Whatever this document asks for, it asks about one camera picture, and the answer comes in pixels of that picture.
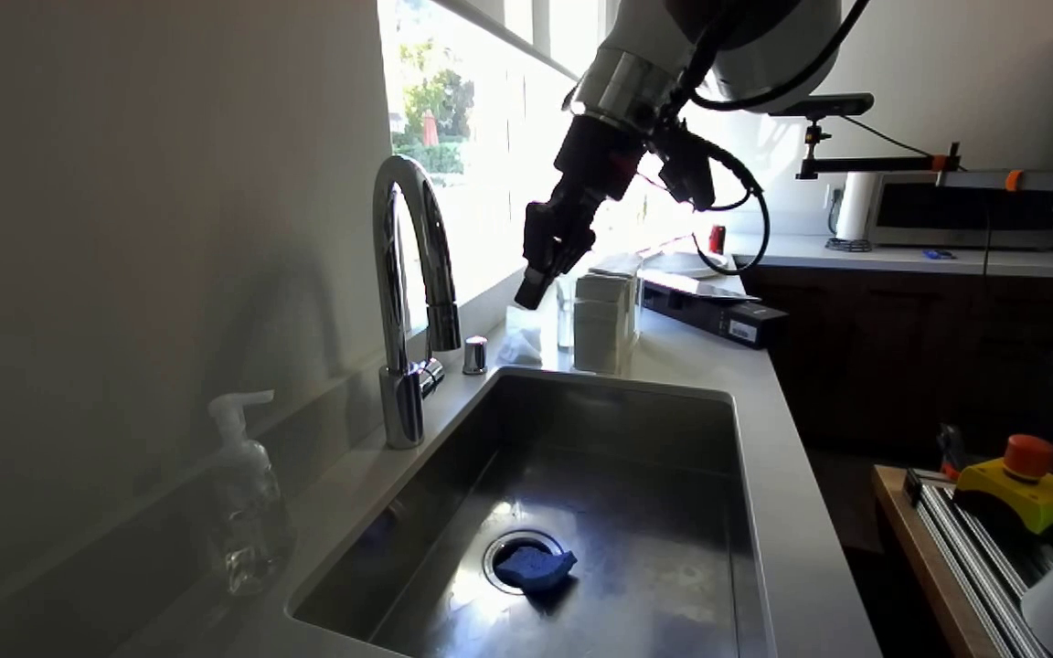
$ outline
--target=robotic arm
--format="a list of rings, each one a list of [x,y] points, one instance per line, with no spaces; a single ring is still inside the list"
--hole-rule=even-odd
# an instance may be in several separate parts
[[[550,285],[597,243],[597,208],[626,197],[642,153],[665,161],[677,201],[713,206],[710,161],[746,189],[755,178],[727,148],[681,124],[682,103],[776,114],[805,100],[833,65],[833,51],[866,0],[842,20],[842,0],[620,0],[612,35],[573,90],[573,119],[554,153],[564,178],[550,201],[526,206],[526,279],[517,302],[536,307]],[[707,103],[713,69],[727,103]]]

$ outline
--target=microwave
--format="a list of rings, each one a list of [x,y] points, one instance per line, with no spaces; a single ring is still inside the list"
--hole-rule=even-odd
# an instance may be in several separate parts
[[[950,189],[883,178],[869,243],[897,248],[1053,248],[1053,189]]]

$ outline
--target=soap dispenser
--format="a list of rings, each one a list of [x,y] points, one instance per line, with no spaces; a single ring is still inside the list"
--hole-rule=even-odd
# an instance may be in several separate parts
[[[281,481],[246,429],[246,410],[270,404],[273,391],[220,396],[208,401],[208,418],[224,433],[224,451],[212,472],[212,570],[227,596],[258,593],[294,550],[294,527],[281,501]]]

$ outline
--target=wooden cabinet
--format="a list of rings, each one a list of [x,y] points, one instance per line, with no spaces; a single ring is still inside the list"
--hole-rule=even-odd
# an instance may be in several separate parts
[[[950,561],[938,557],[937,538],[920,522],[918,509],[909,503],[905,472],[901,468],[875,468],[869,485],[883,513],[883,522],[892,527],[892,538],[901,546],[901,557],[909,561],[924,603],[947,641],[947,649],[959,658],[999,658],[1004,653],[991,631],[983,613],[965,596],[961,580],[955,577]]]
[[[790,312],[771,347],[807,451],[937,460],[937,429],[972,451],[1053,433],[1053,282],[769,267],[749,285]]]

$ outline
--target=window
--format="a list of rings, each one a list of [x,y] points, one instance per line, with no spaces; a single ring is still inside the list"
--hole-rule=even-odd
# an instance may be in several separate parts
[[[390,148],[414,158],[442,206],[456,302],[512,273],[523,208],[554,181],[571,76],[430,0],[380,0]],[[425,290],[411,282],[414,324]]]

